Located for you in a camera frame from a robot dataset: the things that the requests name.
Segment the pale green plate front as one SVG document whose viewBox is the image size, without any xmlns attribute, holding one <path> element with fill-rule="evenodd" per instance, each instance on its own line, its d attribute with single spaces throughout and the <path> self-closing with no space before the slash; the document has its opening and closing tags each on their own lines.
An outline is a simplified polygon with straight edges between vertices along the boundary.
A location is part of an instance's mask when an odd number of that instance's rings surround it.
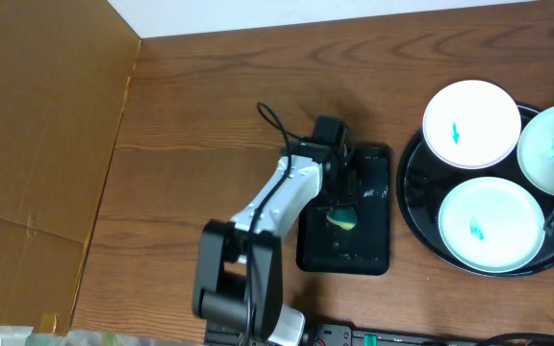
<svg viewBox="0 0 554 346">
<path fill-rule="evenodd" d="M 490 274 L 517 270 L 544 242 L 541 206 L 526 189 L 481 177 L 454 187 L 438 213 L 441 240 L 467 267 Z"/>
</svg>

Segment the green yellow sponge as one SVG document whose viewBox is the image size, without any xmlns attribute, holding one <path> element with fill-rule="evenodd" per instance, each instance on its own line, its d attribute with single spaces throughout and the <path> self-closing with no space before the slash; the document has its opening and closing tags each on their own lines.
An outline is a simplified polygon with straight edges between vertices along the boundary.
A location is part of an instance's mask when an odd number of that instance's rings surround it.
<svg viewBox="0 0 554 346">
<path fill-rule="evenodd" d="M 326 214 L 326 219 L 333 225 L 340 227 L 343 230 L 352 230 L 357 222 L 358 215 L 354 208 L 336 208 L 331 209 Z"/>
</svg>

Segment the white plate green stain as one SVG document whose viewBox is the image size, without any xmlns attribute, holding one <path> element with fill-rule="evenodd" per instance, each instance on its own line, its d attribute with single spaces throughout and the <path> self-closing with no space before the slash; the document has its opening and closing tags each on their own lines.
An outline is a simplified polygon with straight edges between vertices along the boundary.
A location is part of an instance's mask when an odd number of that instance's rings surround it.
<svg viewBox="0 0 554 346">
<path fill-rule="evenodd" d="M 515 100 L 500 86 L 464 80 L 441 89 L 422 118 L 424 140 L 441 161 L 481 169 L 503 161 L 521 132 Z"/>
</svg>

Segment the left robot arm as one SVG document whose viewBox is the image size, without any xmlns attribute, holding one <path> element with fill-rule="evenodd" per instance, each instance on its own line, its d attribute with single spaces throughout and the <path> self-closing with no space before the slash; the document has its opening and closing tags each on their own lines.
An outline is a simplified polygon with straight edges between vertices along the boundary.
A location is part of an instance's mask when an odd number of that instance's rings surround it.
<svg viewBox="0 0 554 346">
<path fill-rule="evenodd" d="M 340 202 L 352 156 L 343 144 L 289 144 L 242 211 L 206 224 L 192 294 L 195 316 L 238 332 L 242 345 L 302 341 L 306 317 L 283 300 L 282 243 L 314 198 Z"/>
</svg>

